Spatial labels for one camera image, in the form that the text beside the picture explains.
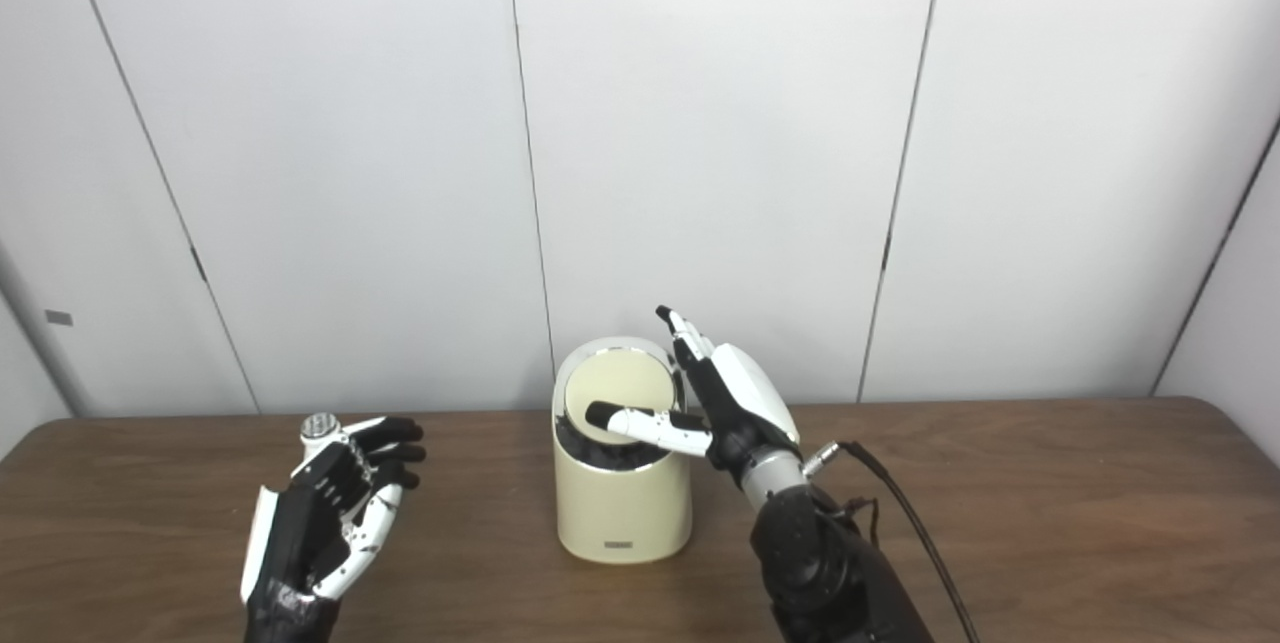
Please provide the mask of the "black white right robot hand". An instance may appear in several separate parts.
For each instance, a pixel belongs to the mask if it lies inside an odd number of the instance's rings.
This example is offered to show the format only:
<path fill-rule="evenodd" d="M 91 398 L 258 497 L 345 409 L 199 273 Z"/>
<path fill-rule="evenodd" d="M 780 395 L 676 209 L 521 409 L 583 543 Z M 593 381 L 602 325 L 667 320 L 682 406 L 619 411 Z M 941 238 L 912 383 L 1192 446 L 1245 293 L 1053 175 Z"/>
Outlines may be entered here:
<path fill-rule="evenodd" d="M 769 497 L 806 484 L 799 433 L 786 402 L 760 365 L 740 347 L 714 343 L 685 316 L 660 305 L 675 360 L 701 414 L 655 412 L 596 400 L 590 427 L 673 453 L 705 459 L 736 485 Z"/>

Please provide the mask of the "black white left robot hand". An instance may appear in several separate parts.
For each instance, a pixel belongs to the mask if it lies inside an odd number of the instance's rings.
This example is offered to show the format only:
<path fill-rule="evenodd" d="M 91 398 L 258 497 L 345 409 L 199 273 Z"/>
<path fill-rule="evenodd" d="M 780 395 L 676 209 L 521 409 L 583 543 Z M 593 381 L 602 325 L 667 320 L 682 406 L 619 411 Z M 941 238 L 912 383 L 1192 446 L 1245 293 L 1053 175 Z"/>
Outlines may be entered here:
<path fill-rule="evenodd" d="M 385 548 L 426 457 L 411 418 L 300 424 L 301 462 L 283 491 L 262 487 L 239 584 L 247 642 L 328 642 L 342 601 Z"/>

